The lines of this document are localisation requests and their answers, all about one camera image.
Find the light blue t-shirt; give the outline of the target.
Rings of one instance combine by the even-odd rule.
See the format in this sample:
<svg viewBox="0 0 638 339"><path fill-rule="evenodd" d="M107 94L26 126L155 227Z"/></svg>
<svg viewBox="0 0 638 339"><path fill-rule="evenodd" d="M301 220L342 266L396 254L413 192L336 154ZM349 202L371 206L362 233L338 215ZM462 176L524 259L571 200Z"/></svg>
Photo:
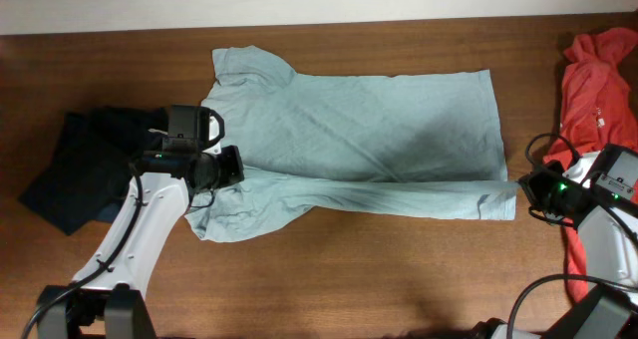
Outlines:
<svg viewBox="0 0 638 339"><path fill-rule="evenodd" d="M315 207L514 218L489 71L311 76L254 46L216 49L212 62L203 105L222 116L244 180L194 199L198 238L248 240Z"/></svg>

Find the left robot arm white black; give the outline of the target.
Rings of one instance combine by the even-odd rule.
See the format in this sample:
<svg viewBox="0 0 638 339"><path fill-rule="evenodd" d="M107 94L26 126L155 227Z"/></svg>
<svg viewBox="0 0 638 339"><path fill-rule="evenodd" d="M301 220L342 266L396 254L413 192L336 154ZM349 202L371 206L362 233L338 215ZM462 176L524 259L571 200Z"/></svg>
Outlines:
<svg viewBox="0 0 638 339"><path fill-rule="evenodd" d="M130 164L126 199L104 240L68 285L42 291L21 335L82 338L101 320L106 338L156 337L145 297L168 235L197 195L244 179L239 150L223 147L224 136L215 110L172 106L160 149Z"/></svg>

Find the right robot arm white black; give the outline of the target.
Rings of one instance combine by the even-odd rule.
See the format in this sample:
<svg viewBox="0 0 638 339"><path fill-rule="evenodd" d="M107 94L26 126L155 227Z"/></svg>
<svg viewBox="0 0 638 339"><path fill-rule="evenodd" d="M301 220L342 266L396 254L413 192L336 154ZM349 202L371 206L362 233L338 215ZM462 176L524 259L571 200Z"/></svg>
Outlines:
<svg viewBox="0 0 638 339"><path fill-rule="evenodd" d="M473 338L526 338L514 321L523 300L552 281L586 284L583 299L544 338L634 338L637 335L637 155L619 145L572 160L569 169L553 161L537 165L519 180L535 217L574 229L584 247L583 275L553 274L529 284L506 321L479 323Z"/></svg>

